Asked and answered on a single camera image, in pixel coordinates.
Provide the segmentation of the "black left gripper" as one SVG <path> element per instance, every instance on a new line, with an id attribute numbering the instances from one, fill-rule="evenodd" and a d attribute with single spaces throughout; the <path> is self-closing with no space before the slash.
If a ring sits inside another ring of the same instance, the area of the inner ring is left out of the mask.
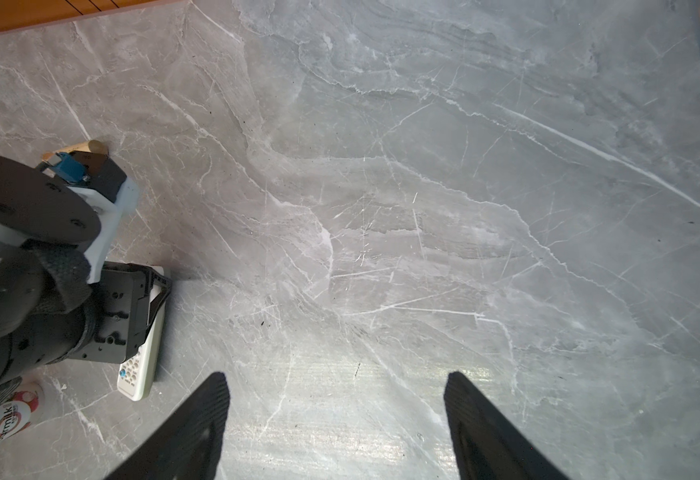
<path id="1" fill-rule="evenodd" d="M 93 285 L 94 330 L 70 359 L 121 364 L 147 341 L 172 292 L 168 273 L 157 266 L 108 264 Z"/>

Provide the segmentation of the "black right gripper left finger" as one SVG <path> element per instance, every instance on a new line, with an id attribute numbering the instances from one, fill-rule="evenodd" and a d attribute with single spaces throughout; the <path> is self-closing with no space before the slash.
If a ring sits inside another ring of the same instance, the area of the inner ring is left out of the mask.
<path id="1" fill-rule="evenodd" d="M 226 377 L 212 373 L 109 479 L 213 479 L 230 406 Z"/>

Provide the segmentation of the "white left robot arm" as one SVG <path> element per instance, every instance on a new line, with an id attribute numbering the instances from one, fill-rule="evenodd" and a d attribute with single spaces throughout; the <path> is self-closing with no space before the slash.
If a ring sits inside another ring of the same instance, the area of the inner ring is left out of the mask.
<path id="1" fill-rule="evenodd" d="M 0 156 L 0 390 L 70 358 L 118 364 L 146 342 L 172 282 L 108 258 L 137 199 L 105 153 Z"/>

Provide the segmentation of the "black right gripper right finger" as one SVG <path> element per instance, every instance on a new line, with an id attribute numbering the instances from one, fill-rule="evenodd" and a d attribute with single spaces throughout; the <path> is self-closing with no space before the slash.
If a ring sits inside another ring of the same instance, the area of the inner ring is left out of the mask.
<path id="1" fill-rule="evenodd" d="M 449 374 L 444 405 L 462 479 L 568 478 L 463 373 Z"/>

